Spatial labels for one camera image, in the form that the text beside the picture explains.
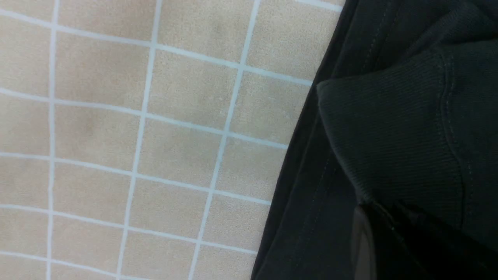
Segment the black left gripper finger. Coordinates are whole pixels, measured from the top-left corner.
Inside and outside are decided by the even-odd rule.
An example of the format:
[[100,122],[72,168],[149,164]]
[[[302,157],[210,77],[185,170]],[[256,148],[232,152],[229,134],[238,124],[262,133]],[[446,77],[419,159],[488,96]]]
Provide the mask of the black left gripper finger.
[[496,280],[497,252],[418,207],[377,202],[354,209],[356,280]]

